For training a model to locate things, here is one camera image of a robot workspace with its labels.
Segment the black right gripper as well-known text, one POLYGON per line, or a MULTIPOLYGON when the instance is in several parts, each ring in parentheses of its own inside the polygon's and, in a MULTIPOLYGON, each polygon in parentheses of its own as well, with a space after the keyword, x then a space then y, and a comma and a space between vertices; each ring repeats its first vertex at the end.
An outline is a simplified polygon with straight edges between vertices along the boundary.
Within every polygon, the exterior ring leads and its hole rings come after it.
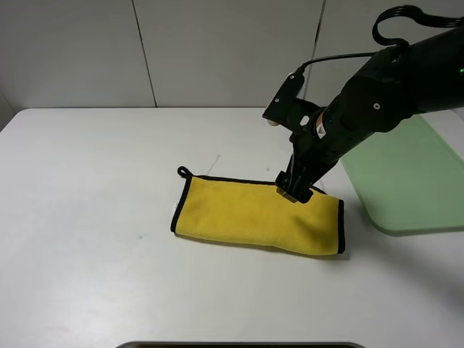
POLYGON ((303 134, 291 134, 293 154, 275 180, 277 193, 290 202, 309 202, 310 187, 348 152, 348 129, 326 108, 304 128, 303 134))

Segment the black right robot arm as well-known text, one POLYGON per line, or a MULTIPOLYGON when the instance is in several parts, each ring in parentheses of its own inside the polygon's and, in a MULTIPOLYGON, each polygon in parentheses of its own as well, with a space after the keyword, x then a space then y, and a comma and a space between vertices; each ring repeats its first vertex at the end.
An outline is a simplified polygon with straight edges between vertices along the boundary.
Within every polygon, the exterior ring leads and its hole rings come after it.
POLYGON ((278 193, 306 203, 310 187, 374 133, 387 133, 416 114, 462 107, 462 69, 462 27, 377 51, 326 107, 298 98, 305 82, 299 67, 263 114, 291 131, 293 154, 275 180, 278 193))

